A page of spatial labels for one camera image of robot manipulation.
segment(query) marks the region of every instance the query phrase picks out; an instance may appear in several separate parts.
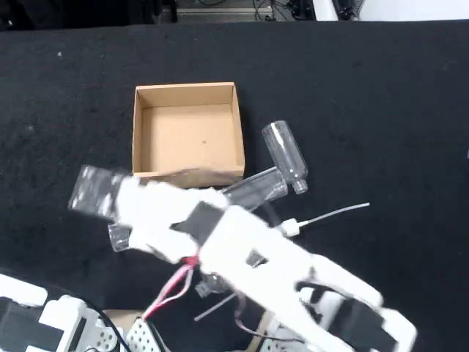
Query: cardboard box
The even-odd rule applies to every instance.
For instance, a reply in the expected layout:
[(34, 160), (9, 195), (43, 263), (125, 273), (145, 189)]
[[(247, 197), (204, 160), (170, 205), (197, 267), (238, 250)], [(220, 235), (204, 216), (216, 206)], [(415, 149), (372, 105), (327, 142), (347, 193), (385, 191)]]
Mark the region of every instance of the cardboard box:
[(135, 176), (181, 187), (224, 186), (244, 173), (234, 83), (136, 87)]

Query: robotic arm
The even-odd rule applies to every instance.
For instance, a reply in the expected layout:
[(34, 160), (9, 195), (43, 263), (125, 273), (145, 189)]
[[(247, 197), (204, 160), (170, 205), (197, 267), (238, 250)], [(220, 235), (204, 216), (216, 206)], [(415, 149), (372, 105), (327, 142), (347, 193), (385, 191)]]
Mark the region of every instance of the robotic arm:
[[(413, 346), (415, 327), (383, 309), (378, 291), (231, 205), (221, 192), (156, 181), (142, 185), (138, 178), (85, 166), (70, 207), (131, 228), (131, 248), (173, 264), (197, 256), (202, 273), (221, 276), (273, 312), (311, 351), (408, 352)], [(253, 268), (248, 261), (253, 254), (266, 263)], [(323, 311), (321, 321), (310, 313), (308, 293)]]

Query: floor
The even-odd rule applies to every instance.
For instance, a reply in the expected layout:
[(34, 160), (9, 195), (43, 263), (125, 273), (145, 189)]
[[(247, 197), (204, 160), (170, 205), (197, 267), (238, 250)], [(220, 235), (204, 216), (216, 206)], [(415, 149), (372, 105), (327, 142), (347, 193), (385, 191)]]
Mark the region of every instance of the floor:
[[(232, 23), (253, 21), (294, 21), (287, 0), (177, 0), (179, 23)], [(158, 22), (168, 23), (169, 9), (164, 8)]]

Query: black carpet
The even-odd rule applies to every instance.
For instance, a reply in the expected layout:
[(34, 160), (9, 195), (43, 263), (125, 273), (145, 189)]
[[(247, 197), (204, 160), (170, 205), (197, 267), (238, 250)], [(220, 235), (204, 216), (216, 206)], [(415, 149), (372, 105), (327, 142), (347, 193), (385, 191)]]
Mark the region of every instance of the black carpet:
[[(247, 174), (273, 163), (260, 130), (290, 124), (306, 219), (370, 201), (297, 241), (374, 285), (418, 329), (415, 351), (463, 351), (469, 233), (469, 22), (250, 23), (0, 34), (0, 266), (108, 308), (143, 308), (174, 267), (114, 254), (106, 224), (67, 211), (82, 164), (130, 168), (135, 85), (234, 81)], [(161, 310), (178, 351), (248, 337), (234, 302), (194, 292)], [(251, 313), (246, 324), (255, 324)]]

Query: clear plastic bottle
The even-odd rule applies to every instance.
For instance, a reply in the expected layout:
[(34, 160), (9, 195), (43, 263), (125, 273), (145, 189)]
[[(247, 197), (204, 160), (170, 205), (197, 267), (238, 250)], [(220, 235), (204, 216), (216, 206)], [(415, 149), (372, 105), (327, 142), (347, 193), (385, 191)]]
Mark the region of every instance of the clear plastic bottle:
[(293, 186), (295, 193), (308, 191), (305, 181), (308, 168), (288, 124), (285, 121), (270, 123), (262, 129), (262, 135), (278, 170)]
[(282, 174), (274, 166), (235, 183), (222, 192), (233, 205), (240, 205), (253, 211), (268, 200), (286, 196), (288, 186)]

